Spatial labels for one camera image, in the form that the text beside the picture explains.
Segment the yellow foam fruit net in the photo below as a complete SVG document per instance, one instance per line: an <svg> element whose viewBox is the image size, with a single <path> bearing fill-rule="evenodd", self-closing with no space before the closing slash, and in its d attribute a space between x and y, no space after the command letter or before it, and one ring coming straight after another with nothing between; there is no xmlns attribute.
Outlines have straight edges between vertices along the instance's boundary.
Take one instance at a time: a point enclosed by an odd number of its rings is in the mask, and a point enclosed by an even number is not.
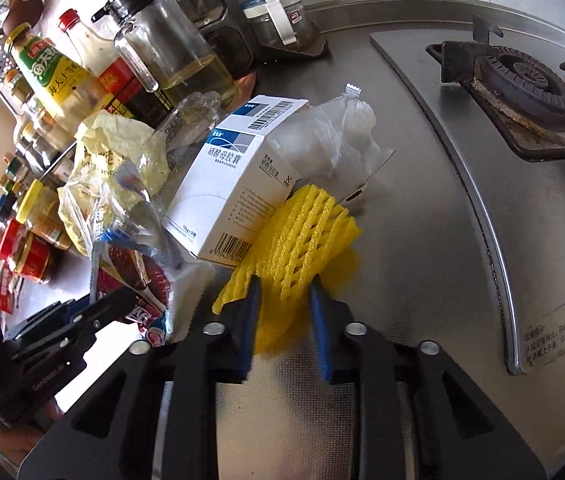
<svg viewBox="0 0 565 480"><path fill-rule="evenodd" d="M284 352L307 324L311 281L326 272L325 284L333 290L338 278L351 278L357 266L351 246L361 234L350 211L331 194L314 184L302 186L264 224L215 299L213 312L246 296L256 276L262 297L254 353Z"/></svg>

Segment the red snack wrapper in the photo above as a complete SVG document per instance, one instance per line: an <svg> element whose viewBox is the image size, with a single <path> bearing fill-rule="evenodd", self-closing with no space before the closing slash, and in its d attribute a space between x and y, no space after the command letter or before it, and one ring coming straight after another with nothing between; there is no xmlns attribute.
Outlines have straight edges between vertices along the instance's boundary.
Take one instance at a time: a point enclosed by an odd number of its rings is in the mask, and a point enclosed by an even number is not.
<svg viewBox="0 0 565 480"><path fill-rule="evenodd" d="M165 312L171 294L168 279L150 257L137 250L106 244L97 259L92 290L101 299L119 289L133 290L134 296L118 321L135 324L140 336L153 347L163 346Z"/></svg>

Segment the white blue medicine box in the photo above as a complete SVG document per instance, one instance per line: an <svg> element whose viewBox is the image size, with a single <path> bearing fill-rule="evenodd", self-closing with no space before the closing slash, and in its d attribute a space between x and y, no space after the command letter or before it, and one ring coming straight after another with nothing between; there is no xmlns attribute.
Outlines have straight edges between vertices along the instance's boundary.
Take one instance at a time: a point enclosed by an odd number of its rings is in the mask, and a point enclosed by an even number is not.
<svg viewBox="0 0 565 480"><path fill-rule="evenodd" d="M191 257L237 266L300 180L269 135L305 100L256 96L214 127L166 212Z"/></svg>

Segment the crushed clear plastic bottle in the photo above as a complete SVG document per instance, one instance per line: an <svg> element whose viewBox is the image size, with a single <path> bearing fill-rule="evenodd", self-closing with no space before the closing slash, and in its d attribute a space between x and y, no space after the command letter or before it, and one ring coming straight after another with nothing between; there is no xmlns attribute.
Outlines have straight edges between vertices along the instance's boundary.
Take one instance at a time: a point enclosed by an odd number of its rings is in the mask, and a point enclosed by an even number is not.
<svg viewBox="0 0 565 480"><path fill-rule="evenodd" d="M152 194L161 211L171 204L206 138L223 117L217 92L194 92L154 130L153 136L168 165L164 183Z"/></svg>

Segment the clear plastic bag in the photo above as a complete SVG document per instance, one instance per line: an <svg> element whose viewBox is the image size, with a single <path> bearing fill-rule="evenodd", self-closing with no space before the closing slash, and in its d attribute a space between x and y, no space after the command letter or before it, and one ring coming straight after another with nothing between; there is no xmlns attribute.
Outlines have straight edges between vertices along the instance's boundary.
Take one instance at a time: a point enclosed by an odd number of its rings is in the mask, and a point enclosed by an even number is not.
<svg viewBox="0 0 565 480"><path fill-rule="evenodd" d="M394 155L377 143L377 117L361 93L347 84L341 96L301 107L269 135L300 176L295 188L316 185L348 208L363 202L368 184Z"/></svg>

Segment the yellow paper bag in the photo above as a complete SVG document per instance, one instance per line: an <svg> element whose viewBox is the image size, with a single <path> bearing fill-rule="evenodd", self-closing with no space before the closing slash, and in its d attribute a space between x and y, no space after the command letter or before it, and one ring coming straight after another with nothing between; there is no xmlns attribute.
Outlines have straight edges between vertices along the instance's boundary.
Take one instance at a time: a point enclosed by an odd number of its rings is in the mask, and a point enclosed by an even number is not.
<svg viewBox="0 0 565 480"><path fill-rule="evenodd" d="M123 162L131 162L150 194L171 174L165 136L139 120L100 110L78 126L74 165L58 188L58 214L77 251L92 253L95 233L118 214L128 214L140 197L115 180Z"/></svg>

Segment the red cardboard box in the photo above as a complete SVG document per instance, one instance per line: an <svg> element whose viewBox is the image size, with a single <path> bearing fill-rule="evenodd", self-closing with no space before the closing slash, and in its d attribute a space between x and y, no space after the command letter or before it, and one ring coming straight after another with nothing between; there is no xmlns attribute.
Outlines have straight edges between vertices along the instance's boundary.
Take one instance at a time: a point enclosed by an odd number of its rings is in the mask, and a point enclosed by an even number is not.
<svg viewBox="0 0 565 480"><path fill-rule="evenodd" d="M0 271L0 312L13 314L19 284L20 276L13 273L8 266L4 266Z"/></svg>

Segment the red lid chili jar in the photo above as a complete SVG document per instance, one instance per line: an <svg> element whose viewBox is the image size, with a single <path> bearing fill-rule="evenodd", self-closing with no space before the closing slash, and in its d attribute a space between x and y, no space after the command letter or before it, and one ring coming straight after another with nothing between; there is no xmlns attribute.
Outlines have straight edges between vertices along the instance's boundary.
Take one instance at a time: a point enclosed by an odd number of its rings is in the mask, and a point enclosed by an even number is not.
<svg viewBox="0 0 565 480"><path fill-rule="evenodd" d="M31 232L25 232L10 240L5 253L10 271L20 278L36 284L46 284L55 274L55 248Z"/></svg>

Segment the small red chili jar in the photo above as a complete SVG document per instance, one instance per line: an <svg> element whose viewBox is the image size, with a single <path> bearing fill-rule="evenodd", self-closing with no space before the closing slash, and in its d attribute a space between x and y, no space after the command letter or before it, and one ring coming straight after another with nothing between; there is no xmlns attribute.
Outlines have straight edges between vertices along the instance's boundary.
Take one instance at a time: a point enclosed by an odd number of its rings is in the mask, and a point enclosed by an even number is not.
<svg viewBox="0 0 565 480"><path fill-rule="evenodd" d="M25 226L17 222L16 219L10 219L0 239L0 260L6 261L16 251L22 242L25 234Z"/></svg>

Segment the yellow lid sauce jar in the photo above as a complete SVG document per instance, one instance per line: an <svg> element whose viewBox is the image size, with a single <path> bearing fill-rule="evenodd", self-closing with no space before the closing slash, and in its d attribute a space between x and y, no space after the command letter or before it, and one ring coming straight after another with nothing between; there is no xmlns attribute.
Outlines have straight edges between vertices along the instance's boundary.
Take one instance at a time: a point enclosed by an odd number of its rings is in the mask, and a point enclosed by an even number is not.
<svg viewBox="0 0 565 480"><path fill-rule="evenodd" d="M72 245L59 216L58 193L40 180L35 179L28 187L16 219L55 248L65 252Z"/></svg>

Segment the steel gas cooktop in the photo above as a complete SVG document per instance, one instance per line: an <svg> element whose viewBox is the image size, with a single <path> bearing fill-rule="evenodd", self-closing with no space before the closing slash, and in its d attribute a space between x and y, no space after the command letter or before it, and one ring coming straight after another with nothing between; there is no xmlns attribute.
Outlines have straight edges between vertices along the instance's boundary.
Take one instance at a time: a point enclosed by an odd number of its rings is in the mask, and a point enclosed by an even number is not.
<svg viewBox="0 0 565 480"><path fill-rule="evenodd" d="M505 410L555 474L565 466L565 160L519 158L460 84L443 84L427 47L471 39L413 28L376 32L371 42L426 113L469 195L502 306ZM565 52L548 42L512 34L493 44L565 76Z"/></svg>

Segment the red cap sauce bottle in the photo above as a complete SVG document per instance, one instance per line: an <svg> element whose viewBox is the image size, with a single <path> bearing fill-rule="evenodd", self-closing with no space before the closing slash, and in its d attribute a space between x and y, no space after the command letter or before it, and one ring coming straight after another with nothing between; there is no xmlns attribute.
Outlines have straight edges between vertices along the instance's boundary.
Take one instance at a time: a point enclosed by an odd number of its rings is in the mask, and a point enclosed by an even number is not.
<svg viewBox="0 0 565 480"><path fill-rule="evenodd" d="M134 118L156 128L168 116L171 104L159 92L147 92L110 39L100 37L85 25L77 12L60 15L59 28L73 44L81 64L90 70L114 97L111 113Z"/></svg>

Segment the large yellow label vinegar bottle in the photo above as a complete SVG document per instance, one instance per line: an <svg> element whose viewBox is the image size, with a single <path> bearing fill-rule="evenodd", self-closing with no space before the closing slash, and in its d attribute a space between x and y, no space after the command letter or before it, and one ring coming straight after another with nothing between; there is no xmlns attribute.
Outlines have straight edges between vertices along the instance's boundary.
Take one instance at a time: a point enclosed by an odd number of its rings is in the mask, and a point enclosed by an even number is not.
<svg viewBox="0 0 565 480"><path fill-rule="evenodd" d="M113 100L92 72L34 34L30 24L13 29L6 46L45 110L68 133L75 134L85 118Z"/></svg>

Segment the left gas stove burner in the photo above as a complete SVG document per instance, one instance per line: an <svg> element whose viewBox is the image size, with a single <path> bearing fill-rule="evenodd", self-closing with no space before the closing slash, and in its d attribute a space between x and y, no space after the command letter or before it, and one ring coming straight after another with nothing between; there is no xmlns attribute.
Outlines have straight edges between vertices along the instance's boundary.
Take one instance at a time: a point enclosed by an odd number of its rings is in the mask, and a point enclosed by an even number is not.
<svg viewBox="0 0 565 480"><path fill-rule="evenodd" d="M473 17L473 39L430 44L443 84L460 84L526 162L565 160L565 79L528 53L493 44L499 26ZM565 62L559 69L565 72Z"/></svg>

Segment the steel slotted skimmer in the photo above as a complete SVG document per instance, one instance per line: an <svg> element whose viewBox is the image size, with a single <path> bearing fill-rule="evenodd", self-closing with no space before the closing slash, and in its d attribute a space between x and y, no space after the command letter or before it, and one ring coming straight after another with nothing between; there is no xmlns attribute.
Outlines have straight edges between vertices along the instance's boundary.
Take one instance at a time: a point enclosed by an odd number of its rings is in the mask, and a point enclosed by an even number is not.
<svg viewBox="0 0 565 480"><path fill-rule="evenodd" d="M13 57L7 51L4 44L0 44L0 82L5 80L5 76L17 67Z"/></svg>

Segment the glass oil dispenser black lid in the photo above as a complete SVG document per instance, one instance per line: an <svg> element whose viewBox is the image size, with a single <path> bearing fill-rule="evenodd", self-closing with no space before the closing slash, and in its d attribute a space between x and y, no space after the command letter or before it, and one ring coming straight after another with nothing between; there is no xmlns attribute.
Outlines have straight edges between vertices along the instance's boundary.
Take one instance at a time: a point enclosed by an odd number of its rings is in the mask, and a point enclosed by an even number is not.
<svg viewBox="0 0 565 480"><path fill-rule="evenodd" d="M119 29L113 47L146 91L173 104L194 92L215 92L225 110L238 86L176 0L107 0L92 16L110 16Z"/></svg>

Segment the blue lid glass jar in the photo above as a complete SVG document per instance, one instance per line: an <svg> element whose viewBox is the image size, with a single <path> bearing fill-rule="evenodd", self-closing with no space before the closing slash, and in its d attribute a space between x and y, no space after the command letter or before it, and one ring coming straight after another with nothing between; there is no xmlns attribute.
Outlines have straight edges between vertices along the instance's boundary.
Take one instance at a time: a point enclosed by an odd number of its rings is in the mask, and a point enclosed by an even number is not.
<svg viewBox="0 0 565 480"><path fill-rule="evenodd" d="M302 51L319 38L303 0L246 0L240 6L262 47Z"/></svg>

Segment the wall mounted spice boxes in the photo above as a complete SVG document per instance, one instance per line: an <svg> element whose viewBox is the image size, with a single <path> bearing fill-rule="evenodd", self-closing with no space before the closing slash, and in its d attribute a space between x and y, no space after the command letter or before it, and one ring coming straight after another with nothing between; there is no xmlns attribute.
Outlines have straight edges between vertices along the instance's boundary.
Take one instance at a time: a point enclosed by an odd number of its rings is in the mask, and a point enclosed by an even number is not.
<svg viewBox="0 0 565 480"><path fill-rule="evenodd" d="M234 79L255 69L258 41L237 0L176 0Z"/></svg>

